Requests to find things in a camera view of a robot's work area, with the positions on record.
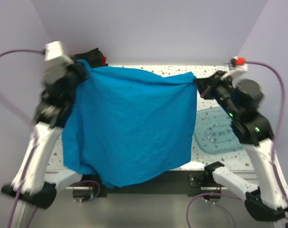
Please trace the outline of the blue t shirt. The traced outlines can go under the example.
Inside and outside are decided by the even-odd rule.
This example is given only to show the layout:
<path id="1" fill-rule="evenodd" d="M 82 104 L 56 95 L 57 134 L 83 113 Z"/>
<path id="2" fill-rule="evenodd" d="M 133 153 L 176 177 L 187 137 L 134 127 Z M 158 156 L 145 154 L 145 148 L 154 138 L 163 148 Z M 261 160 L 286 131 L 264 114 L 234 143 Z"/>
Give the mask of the blue t shirt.
<path id="1" fill-rule="evenodd" d="M 148 181 L 191 160 L 197 88 L 191 72 L 84 67 L 62 133 L 64 166 L 107 187 Z"/>

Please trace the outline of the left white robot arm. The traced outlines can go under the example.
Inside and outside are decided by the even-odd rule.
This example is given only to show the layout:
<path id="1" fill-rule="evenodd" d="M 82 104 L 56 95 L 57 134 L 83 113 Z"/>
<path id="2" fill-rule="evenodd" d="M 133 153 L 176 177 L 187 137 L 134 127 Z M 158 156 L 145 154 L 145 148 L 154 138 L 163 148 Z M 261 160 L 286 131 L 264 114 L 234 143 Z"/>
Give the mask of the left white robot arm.
<path id="1" fill-rule="evenodd" d="M 56 198 L 56 184 L 45 181 L 45 172 L 53 147 L 72 113 L 75 90 L 88 78 L 84 65 L 72 58 L 46 63 L 32 138 L 19 172 L 12 183 L 1 188 L 1 193 L 41 209 L 49 208 Z"/>

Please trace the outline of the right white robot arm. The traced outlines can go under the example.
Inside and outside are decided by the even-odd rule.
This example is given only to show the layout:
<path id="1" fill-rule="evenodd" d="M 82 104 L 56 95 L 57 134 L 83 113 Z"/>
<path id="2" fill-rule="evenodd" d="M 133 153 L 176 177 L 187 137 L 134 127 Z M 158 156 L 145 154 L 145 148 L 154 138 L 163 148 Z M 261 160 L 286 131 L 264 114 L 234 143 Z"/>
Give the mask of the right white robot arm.
<path id="1" fill-rule="evenodd" d="M 258 107 L 264 94 L 250 79 L 232 84 L 232 76 L 217 71 L 194 83 L 204 100 L 215 100 L 231 119 L 232 132 L 242 144 L 253 165 L 258 185 L 233 174 L 219 161 L 205 166 L 207 179 L 237 195 L 256 221 L 277 222 L 288 211 L 288 185 L 276 155 L 271 154 L 274 133 Z"/>

